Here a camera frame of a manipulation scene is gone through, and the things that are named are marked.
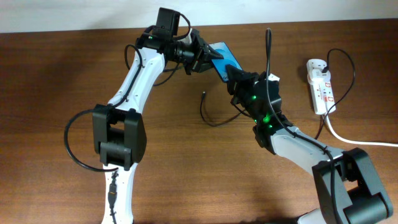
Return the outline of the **blue Galaxy smartphone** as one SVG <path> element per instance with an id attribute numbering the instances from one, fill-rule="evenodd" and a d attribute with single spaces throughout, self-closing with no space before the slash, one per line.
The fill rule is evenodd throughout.
<path id="1" fill-rule="evenodd" d="M 232 65 L 240 70 L 242 69 L 242 67 L 240 66 L 232 51 L 229 49 L 225 42 L 213 43 L 210 44 L 210 47 L 212 47 L 216 52 L 223 56 L 223 59 L 212 59 L 211 61 L 217 74 L 220 76 L 221 81 L 226 83 L 228 81 L 226 66 Z"/>

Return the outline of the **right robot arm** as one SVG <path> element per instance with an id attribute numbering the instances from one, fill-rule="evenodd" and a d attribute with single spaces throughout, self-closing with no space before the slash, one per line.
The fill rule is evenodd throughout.
<path id="1" fill-rule="evenodd" d="M 320 206 L 292 223 L 377 223 L 392 216 L 392 202 L 364 150 L 344 151 L 301 132 L 281 113 L 277 81 L 232 65 L 226 73 L 232 102 L 254 120 L 258 144 L 314 178 Z"/>

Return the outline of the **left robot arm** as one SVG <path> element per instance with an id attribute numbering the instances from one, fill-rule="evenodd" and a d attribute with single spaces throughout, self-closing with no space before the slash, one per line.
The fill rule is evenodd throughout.
<path id="1" fill-rule="evenodd" d="M 103 223 L 133 223 L 134 173 L 147 144 L 142 112 L 149 93 L 167 62 L 182 65 L 186 74 L 205 72 L 222 55 L 189 28 L 178 35 L 183 14 L 160 8 L 155 25 L 148 27 L 132 45 L 133 62 L 118 92 L 107 105 L 93 112 L 95 152 L 100 156 L 106 179 Z"/>

